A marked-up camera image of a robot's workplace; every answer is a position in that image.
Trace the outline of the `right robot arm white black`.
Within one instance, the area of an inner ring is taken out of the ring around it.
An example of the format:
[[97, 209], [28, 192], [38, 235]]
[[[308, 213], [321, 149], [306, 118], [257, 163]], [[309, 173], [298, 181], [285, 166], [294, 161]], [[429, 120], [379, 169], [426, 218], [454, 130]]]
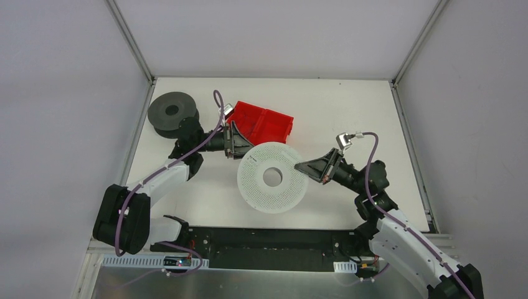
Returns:
[[357, 170], [333, 148], [321, 158], [295, 164], [295, 170], [318, 183], [334, 181], [357, 193], [354, 203], [365, 222], [354, 229], [354, 249], [383, 258], [422, 298], [483, 298], [478, 269], [461, 265], [411, 226], [385, 192], [389, 182], [382, 161]]

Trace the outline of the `white translucent cable spool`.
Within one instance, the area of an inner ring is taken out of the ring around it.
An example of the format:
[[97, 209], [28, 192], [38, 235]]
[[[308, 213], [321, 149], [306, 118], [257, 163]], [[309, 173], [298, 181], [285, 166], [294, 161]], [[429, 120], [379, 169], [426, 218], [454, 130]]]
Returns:
[[292, 147], [278, 142], [253, 147], [240, 160], [237, 186], [249, 206], [268, 213], [286, 212], [304, 198], [308, 178], [295, 170], [302, 160]]

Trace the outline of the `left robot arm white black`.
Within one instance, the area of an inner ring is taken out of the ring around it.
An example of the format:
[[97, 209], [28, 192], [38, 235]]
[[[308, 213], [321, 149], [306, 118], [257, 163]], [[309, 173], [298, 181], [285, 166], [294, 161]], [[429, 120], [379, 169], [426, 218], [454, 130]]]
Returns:
[[127, 186], [107, 187], [93, 238], [112, 245], [119, 257], [137, 254], [144, 247], [160, 242], [166, 242], [175, 252], [186, 250], [190, 235], [183, 230], [188, 223], [176, 216], [154, 218], [152, 207], [197, 174], [204, 162], [203, 152], [222, 151], [227, 158], [240, 159], [253, 146], [234, 122], [218, 123], [206, 133], [198, 119], [183, 119], [173, 150], [157, 170]]

